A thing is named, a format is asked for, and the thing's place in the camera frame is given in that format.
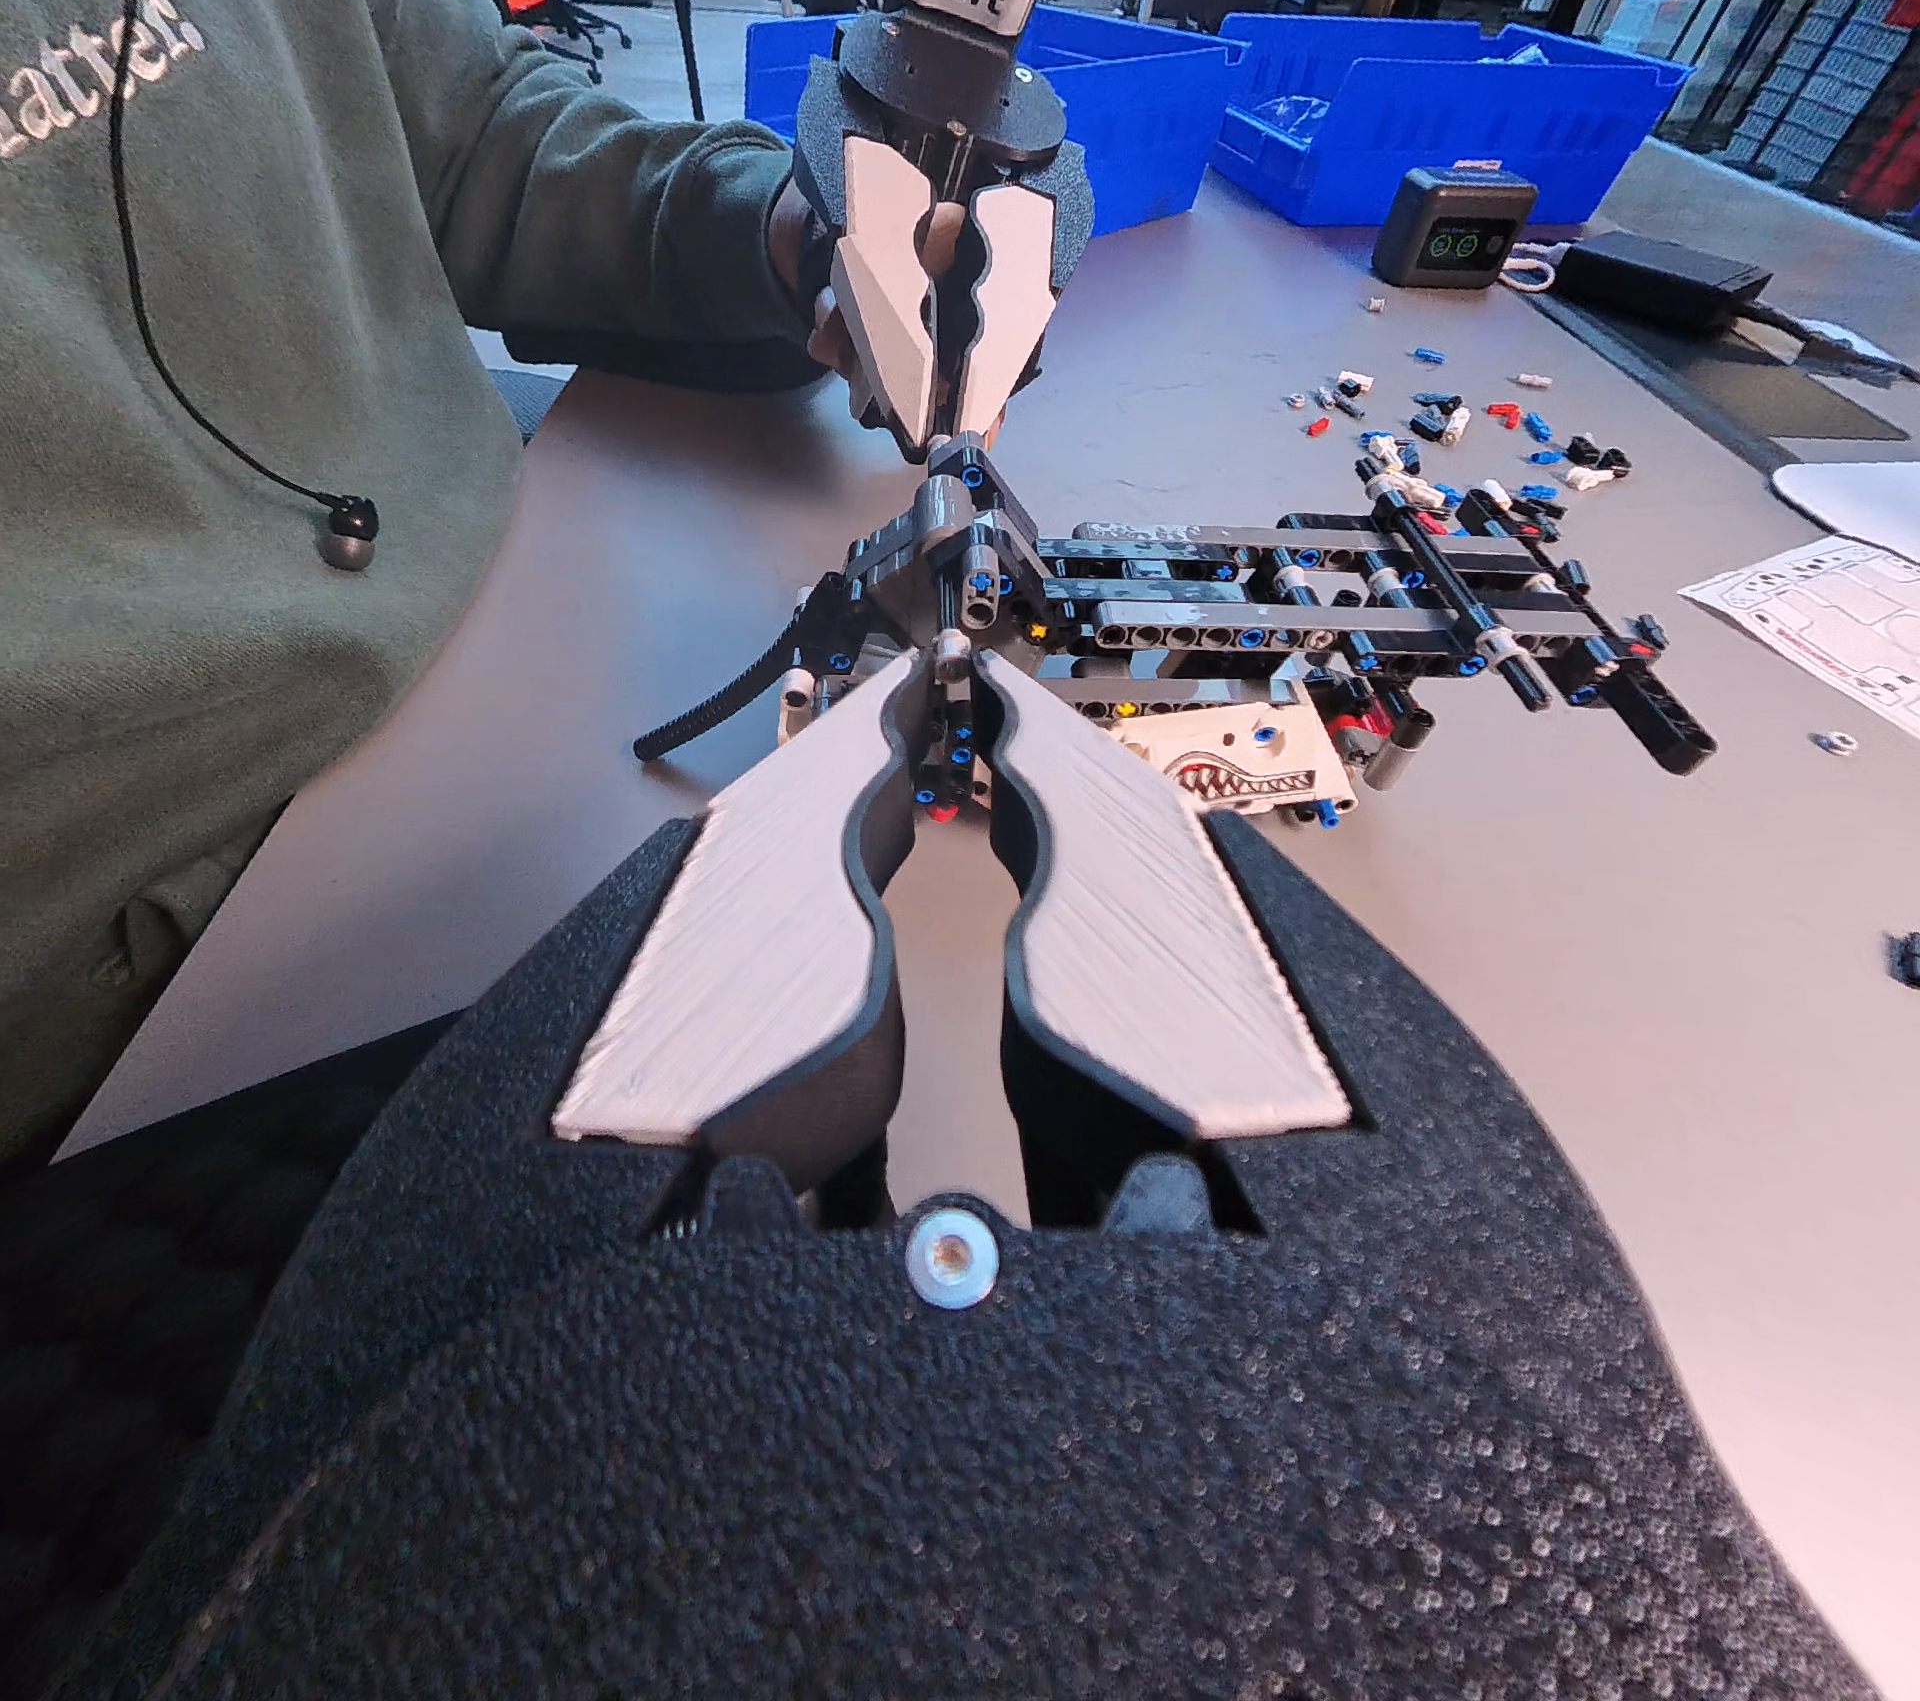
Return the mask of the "person's torso green sweatshirt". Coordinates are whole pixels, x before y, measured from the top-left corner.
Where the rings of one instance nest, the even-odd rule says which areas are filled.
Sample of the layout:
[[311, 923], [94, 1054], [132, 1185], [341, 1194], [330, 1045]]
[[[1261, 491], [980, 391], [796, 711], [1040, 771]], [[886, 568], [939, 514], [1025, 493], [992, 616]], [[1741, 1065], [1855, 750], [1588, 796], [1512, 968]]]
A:
[[123, 0], [5, 0], [5, 1165], [45, 1161], [279, 813], [446, 639], [521, 435], [431, 245], [387, 0], [138, 0], [158, 348], [233, 440], [371, 497], [373, 564], [174, 405], [109, 162]]

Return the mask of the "pile of small toy parts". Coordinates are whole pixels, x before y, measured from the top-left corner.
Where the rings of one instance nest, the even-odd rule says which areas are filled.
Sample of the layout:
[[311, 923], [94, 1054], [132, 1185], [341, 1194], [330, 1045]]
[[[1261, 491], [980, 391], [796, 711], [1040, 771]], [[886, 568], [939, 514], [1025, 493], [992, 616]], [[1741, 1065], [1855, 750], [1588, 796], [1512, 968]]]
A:
[[1521, 374], [1515, 384], [1521, 398], [1474, 400], [1440, 387], [1394, 405], [1381, 376], [1338, 368], [1285, 393], [1278, 417], [1300, 440], [1353, 448], [1364, 482], [1429, 503], [1436, 527], [1553, 540], [1577, 498], [1621, 489], [1636, 469], [1624, 447], [1528, 402], [1551, 391], [1549, 379]]

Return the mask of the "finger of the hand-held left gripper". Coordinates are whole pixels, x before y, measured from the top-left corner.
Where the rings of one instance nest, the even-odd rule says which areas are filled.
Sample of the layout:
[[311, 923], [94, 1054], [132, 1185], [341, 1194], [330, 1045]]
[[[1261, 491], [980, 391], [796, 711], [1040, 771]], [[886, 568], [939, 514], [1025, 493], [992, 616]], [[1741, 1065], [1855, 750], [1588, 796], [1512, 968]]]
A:
[[1006, 182], [972, 199], [984, 267], [972, 285], [976, 314], [955, 389], [955, 432], [988, 437], [1005, 417], [1051, 322], [1056, 203]]
[[935, 186], [897, 148], [852, 135], [843, 138], [843, 164], [845, 226], [829, 282], [857, 357], [852, 410], [920, 464], [930, 452], [939, 405], [933, 281], [919, 248]]

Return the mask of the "grey desk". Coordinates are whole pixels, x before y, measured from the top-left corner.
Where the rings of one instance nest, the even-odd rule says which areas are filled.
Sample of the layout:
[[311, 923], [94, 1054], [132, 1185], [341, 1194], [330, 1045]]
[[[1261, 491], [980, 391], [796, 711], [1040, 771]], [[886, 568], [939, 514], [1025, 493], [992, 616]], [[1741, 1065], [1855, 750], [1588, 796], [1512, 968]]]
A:
[[[1665, 775], [1604, 712], [1496, 680], [1299, 864], [1524, 1088], [1616, 1232], [1751, 1512], [1886, 1697], [1916, 1697], [1916, 744], [1680, 596], [1809, 540], [1764, 479], [1512, 293], [1389, 293], [1373, 240], [1207, 180], [1096, 240], [996, 463], [1053, 533], [1359, 505], [1285, 393], [1523, 397], [1627, 448], [1565, 522], [1596, 598], [1654, 615], [1717, 736]], [[756, 705], [657, 768], [633, 738], [755, 659], [917, 474], [838, 387], [577, 376], [487, 584], [204, 932], [71, 1152], [472, 1003], [657, 827], [771, 744]], [[1816, 730], [1846, 730], [1837, 758]]]

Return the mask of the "black box device green display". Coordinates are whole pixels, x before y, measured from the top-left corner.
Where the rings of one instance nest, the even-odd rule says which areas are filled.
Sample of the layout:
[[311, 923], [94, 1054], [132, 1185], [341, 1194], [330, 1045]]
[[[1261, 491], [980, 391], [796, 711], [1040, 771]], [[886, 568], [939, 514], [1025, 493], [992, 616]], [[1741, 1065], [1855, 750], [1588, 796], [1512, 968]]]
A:
[[1538, 189], [1499, 162], [1408, 170], [1373, 246], [1371, 272], [1401, 289], [1484, 290], [1500, 281]]

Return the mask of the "toy truck chassis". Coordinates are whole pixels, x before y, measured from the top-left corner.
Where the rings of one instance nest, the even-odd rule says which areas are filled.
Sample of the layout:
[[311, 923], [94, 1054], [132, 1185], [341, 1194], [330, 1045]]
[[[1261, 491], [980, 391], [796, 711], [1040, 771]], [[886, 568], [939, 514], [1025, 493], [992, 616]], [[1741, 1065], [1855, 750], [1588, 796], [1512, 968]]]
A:
[[[976, 666], [996, 654], [1109, 733], [1201, 809], [1336, 824], [1386, 790], [1435, 729], [1435, 680], [1503, 680], [1528, 712], [1604, 709], [1670, 777], [1717, 738], [1591, 596], [1556, 587], [1553, 540], [1433, 525], [1429, 503], [1362, 480], [1364, 510], [1286, 512], [1269, 530], [1083, 522], [1044, 537], [983, 435], [952, 438], [972, 489], [961, 568], [972, 675], [930, 691], [919, 804], [952, 820], [992, 800]], [[922, 553], [941, 521], [930, 467], [913, 503], [804, 588], [771, 647], [707, 702], [636, 738], [663, 761], [778, 691], [778, 743], [800, 736], [939, 610]]]

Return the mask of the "blue plastic bin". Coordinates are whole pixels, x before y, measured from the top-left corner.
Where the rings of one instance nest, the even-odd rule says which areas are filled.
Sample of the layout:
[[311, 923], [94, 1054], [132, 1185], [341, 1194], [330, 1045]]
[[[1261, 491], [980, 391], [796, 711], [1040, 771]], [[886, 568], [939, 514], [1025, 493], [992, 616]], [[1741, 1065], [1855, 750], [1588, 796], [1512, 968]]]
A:
[[[1417, 166], [1499, 162], [1538, 189], [1533, 217], [1588, 220], [1688, 83], [1680, 60], [1510, 24], [1237, 12], [1222, 22], [1234, 80], [1212, 148], [1243, 192], [1304, 226], [1379, 226]], [[1553, 64], [1477, 64], [1538, 42]], [[1329, 99], [1309, 151], [1253, 108]]]
[[[1040, 59], [1033, 59], [1030, 35], [1020, 35], [1018, 60], [1047, 76], [1066, 113], [1066, 136], [1080, 145], [1094, 199], [1092, 237], [1101, 234], [1107, 213], [1107, 185], [1121, 170], [1140, 194], [1154, 194], [1166, 207], [1160, 182], [1166, 179], [1166, 148], [1204, 154], [1212, 151], [1229, 99], [1229, 62], [1225, 46], [1209, 39], [1194, 49], [1188, 35], [1117, 18], [1092, 18], [1063, 8], [1034, 8], [1029, 24], [1042, 29]], [[782, 97], [787, 115], [769, 115], [749, 106], [745, 116], [765, 126], [787, 126], [790, 153], [796, 153], [799, 108], [814, 56], [832, 56], [825, 18], [756, 22], [747, 35], [745, 76], [751, 104], [761, 100], [758, 80], [777, 74], [793, 87]], [[964, 296], [987, 265], [987, 245], [972, 226], [972, 203], [961, 201], [961, 262], [952, 285]], [[919, 234], [920, 259], [930, 285], [942, 274], [929, 267], [920, 246], [922, 233], [942, 203], [933, 196], [930, 217]]]

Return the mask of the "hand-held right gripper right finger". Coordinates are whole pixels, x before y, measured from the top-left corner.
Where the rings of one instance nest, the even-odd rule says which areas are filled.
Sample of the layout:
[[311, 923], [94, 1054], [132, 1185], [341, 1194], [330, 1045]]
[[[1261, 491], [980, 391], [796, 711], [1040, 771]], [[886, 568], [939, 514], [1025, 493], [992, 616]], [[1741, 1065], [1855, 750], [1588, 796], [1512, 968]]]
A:
[[1194, 802], [996, 654], [991, 843], [1020, 1031], [1173, 1132], [1343, 1128], [1350, 1100]]

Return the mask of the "black power adapter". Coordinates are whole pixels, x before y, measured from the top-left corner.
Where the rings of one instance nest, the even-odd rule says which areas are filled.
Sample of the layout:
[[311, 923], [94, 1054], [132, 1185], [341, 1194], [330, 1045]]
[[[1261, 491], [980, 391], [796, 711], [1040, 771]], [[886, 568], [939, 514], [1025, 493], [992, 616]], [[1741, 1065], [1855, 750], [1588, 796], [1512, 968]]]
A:
[[1551, 294], [1690, 338], [1751, 314], [1773, 271], [1703, 248], [1610, 231], [1569, 245]]

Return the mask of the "white sticker sheet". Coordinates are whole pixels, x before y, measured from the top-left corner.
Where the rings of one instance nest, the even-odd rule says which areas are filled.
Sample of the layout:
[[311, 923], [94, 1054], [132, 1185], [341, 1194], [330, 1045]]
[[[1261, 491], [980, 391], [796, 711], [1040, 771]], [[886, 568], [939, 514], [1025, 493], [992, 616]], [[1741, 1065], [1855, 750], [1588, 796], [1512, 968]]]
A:
[[1680, 588], [1684, 598], [1918, 736], [1918, 567], [1822, 537]]

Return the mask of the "person's left hand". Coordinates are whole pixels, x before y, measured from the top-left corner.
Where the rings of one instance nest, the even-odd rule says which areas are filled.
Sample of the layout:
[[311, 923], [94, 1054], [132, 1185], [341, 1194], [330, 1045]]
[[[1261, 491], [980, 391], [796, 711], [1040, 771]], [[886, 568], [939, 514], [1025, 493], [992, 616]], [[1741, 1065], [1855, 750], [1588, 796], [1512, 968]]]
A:
[[834, 228], [807, 199], [795, 172], [780, 186], [767, 220], [767, 251], [793, 306], [807, 318], [807, 353], [847, 382], [848, 412], [866, 425], [870, 398], [852, 330], [832, 289]]

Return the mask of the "white book stand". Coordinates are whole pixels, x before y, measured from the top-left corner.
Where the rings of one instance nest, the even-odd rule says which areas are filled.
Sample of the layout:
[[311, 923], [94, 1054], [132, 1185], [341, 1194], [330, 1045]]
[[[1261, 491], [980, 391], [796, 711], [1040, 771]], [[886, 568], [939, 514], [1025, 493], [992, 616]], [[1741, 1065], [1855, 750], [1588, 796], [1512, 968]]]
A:
[[1918, 460], [1797, 463], [1770, 489], [1835, 537], [1864, 540], [1918, 564]]

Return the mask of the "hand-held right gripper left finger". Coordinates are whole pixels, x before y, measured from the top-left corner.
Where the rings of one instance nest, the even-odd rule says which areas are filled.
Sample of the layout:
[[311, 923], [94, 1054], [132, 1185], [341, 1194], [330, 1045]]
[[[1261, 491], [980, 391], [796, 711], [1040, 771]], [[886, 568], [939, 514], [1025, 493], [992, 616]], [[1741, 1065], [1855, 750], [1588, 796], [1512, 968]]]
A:
[[930, 664], [893, 659], [708, 804], [552, 1115], [564, 1140], [870, 1146], [904, 1035], [885, 894]]

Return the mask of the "grey upholstered chair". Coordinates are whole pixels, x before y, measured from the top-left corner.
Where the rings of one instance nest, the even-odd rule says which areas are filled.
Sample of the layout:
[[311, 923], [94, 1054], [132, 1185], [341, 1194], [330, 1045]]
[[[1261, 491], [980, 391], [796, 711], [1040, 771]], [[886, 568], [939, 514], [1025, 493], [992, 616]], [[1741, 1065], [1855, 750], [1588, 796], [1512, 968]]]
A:
[[551, 374], [524, 366], [489, 366], [489, 379], [514, 418], [521, 438], [533, 443], [564, 389], [574, 381], [574, 373]]

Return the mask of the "black wired earphone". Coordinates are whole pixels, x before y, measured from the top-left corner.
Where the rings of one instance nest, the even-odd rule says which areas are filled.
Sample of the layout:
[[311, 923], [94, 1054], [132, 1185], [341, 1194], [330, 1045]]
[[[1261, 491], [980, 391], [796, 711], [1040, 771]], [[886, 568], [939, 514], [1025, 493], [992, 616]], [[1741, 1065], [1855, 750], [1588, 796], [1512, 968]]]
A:
[[302, 501], [311, 503], [324, 512], [324, 528], [319, 534], [316, 550], [321, 559], [341, 571], [341, 573], [362, 573], [373, 564], [374, 544], [381, 533], [379, 506], [371, 497], [351, 494], [351, 493], [333, 493], [326, 489], [311, 489], [307, 485], [294, 482], [288, 477], [280, 474], [274, 467], [269, 467], [248, 448], [238, 445], [224, 432], [213, 418], [206, 418], [203, 408], [193, 400], [188, 393], [180, 387], [178, 376], [168, 366], [158, 338], [153, 329], [148, 314], [148, 304], [143, 289], [143, 271], [137, 248], [137, 233], [132, 223], [132, 199], [129, 185], [129, 162], [126, 162], [126, 108], [129, 108], [129, 80], [132, 70], [132, 49], [134, 49], [134, 31], [138, 21], [138, 0], [120, 0], [119, 12], [119, 44], [113, 51], [113, 73], [109, 79], [109, 179], [110, 179], [110, 201], [119, 231], [119, 245], [123, 252], [123, 269], [126, 279], [131, 313], [134, 318], [138, 340], [158, 374], [161, 384], [166, 395], [172, 398], [174, 407], [216, 447], [220, 447], [228, 456], [242, 463], [260, 479], [272, 482], [276, 489], [292, 493]]

